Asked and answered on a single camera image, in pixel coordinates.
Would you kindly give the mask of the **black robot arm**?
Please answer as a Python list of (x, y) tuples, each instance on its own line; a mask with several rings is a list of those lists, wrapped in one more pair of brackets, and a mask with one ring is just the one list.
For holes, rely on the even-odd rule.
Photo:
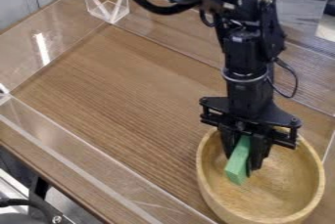
[(218, 128), (224, 154), (247, 138), (244, 172), (259, 170), (274, 145), (294, 149), (302, 121), (275, 104), (275, 67), (286, 49), (286, 32), (276, 12), (276, 0), (171, 0), (199, 6), (200, 19), (216, 30), (226, 64), (224, 97), (204, 97), (200, 120)]

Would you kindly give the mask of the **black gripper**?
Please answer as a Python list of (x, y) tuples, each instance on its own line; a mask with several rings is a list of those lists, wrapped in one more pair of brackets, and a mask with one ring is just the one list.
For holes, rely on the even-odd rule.
[(262, 168), (272, 145), (294, 149), (302, 120), (279, 108), (274, 101), (276, 88), (271, 77), (255, 83), (228, 82), (227, 97), (203, 97), (200, 121), (220, 131), (227, 158), (243, 136), (251, 137), (248, 176)]

